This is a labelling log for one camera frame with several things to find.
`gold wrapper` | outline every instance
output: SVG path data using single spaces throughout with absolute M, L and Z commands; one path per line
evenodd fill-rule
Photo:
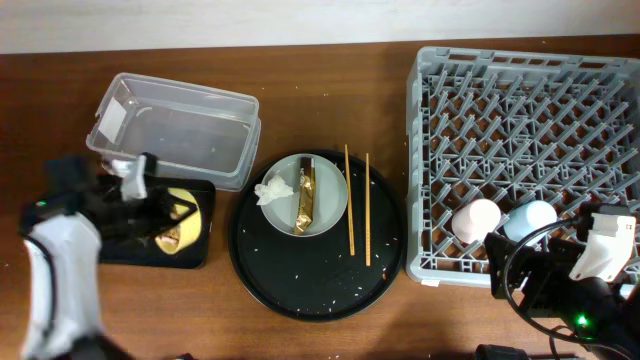
M 316 196 L 316 168 L 312 158 L 300 159 L 300 204 L 293 233 L 302 235 L 313 222 L 313 201 Z

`white cup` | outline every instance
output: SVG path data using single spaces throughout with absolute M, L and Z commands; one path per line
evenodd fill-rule
M 463 207 L 451 219 L 453 233 L 460 241 L 471 244 L 484 241 L 500 223 L 500 208 L 491 200 L 478 199 Z
M 511 241 L 519 242 L 533 231 L 556 222 L 556 220 L 558 220 L 558 214 L 553 206 L 547 202 L 535 200 L 511 210 L 509 221 L 504 224 L 503 229 Z M 544 234 L 536 236 L 527 245 L 534 245 L 543 236 Z

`dish rack grid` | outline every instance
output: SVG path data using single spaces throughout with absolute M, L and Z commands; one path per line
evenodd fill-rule
M 477 198 L 500 207 L 497 229 L 536 199 L 562 218 L 585 201 L 637 214 L 639 83 L 635 59 L 421 49 L 407 81 L 410 277 L 490 285 L 482 242 L 464 244 L 450 230 L 452 215 Z M 573 229 L 553 235 L 577 241 Z M 630 284 L 640 276 L 640 232 L 635 245 Z

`crumpled tissue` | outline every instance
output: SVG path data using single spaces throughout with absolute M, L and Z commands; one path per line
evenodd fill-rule
M 267 185 L 256 185 L 255 193 L 260 198 L 258 205 L 267 205 L 275 199 L 293 195 L 293 188 L 287 185 L 280 175 L 276 175 Z

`black round tray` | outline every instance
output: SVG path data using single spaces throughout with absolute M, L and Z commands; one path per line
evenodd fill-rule
M 344 153 L 311 151 L 344 173 Z M 327 232 L 298 238 L 271 226 L 256 205 L 255 185 L 273 164 L 249 182 L 240 196 L 229 236 L 236 273 L 262 304 L 305 321 L 353 315 L 389 288 L 402 265 L 406 226 L 391 187 L 373 168 L 371 177 L 371 266 L 365 266 L 365 163 L 353 156 L 351 200 L 356 255 L 349 255 L 347 212 Z

